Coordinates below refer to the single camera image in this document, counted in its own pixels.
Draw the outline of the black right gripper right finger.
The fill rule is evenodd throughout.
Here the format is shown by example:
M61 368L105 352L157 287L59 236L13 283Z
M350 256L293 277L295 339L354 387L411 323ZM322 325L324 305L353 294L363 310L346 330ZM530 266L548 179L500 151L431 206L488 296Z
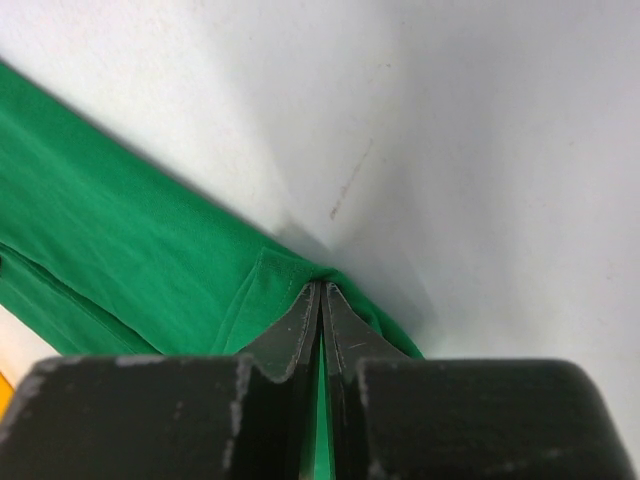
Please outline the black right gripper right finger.
M576 364L424 360L322 290L336 479L621 479L625 450Z

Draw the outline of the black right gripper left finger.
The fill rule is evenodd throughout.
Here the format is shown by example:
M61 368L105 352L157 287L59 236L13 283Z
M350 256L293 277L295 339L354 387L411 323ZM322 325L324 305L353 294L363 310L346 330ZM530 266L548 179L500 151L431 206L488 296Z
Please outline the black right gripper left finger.
M34 365L1 423L5 479L309 479L320 287L225 356Z

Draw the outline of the green t-shirt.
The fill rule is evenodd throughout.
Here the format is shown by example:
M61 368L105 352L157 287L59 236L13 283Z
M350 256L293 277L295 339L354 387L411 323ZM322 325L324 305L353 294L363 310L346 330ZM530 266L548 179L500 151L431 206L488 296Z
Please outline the green t-shirt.
M324 286L422 359L413 342L342 272L212 205L2 68L1 303L56 357L233 355L309 283L320 287L313 472L333 477Z

